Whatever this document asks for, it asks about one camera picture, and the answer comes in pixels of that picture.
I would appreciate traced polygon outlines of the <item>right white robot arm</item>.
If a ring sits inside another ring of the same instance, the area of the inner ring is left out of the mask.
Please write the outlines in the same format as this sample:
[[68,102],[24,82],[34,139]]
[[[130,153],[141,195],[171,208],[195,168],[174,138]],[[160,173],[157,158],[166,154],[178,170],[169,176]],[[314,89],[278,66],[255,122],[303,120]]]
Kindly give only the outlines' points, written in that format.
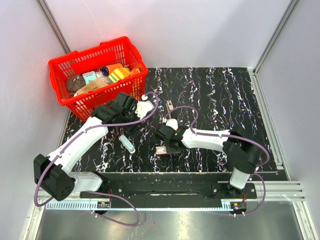
[[260,145],[249,139],[246,130],[240,126],[214,131],[187,126],[172,127],[162,123],[155,135],[164,141],[172,154],[183,149],[207,149],[225,154],[232,172],[227,192],[233,198],[239,198],[245,193],[245,185],[255,173],[263,153]]

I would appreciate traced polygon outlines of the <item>red staple box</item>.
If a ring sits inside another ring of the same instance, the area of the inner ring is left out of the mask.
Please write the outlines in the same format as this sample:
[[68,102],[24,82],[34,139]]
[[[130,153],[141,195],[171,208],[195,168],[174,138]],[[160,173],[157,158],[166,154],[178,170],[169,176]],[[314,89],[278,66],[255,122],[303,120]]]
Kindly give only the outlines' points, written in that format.
[[155,154],[156,155],[166,155],[167,149],[165,146],[156,146],[155,147]]

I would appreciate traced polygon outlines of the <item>beige black stapler base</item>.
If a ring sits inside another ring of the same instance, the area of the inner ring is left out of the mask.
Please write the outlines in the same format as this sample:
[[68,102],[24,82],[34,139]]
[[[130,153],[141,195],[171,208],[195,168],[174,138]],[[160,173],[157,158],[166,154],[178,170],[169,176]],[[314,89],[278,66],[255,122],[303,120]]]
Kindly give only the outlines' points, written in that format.
[[169,119],[175,119],[176,118],[175,112],[171,112],[171,110],[174,109],[172,101],[171,100],[166,100],[165,101],[165,105],[166,105],[166,109],[167,109],[167,113],[168,113],[168,118]]

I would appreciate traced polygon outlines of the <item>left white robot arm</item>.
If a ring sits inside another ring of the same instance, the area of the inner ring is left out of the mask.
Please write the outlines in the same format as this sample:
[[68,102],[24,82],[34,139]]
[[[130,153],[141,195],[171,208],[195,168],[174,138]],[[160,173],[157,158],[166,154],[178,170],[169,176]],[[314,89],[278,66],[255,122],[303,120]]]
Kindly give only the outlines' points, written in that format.
[[109,132],[108,124],[123,126],[141,120],[153,109],[147,100],[137,101],[120,92],[115,100],[96,107],[84,125],[48,156],[39,154],[33,161],[34,181],[53,199],[62,201],[70,194],[91,191],[96,197],[107,195],[108,185],[97,173],[75,173],[77,161]]

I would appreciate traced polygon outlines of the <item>light blue white stapler top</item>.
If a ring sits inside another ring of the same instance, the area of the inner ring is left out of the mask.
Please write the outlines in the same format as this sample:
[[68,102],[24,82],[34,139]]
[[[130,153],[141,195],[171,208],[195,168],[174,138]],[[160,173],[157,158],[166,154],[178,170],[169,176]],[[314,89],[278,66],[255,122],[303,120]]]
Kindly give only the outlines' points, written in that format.
[[125,135],[120,135],[118,139],[131,154],[133,154],[136,151],[135,146]]

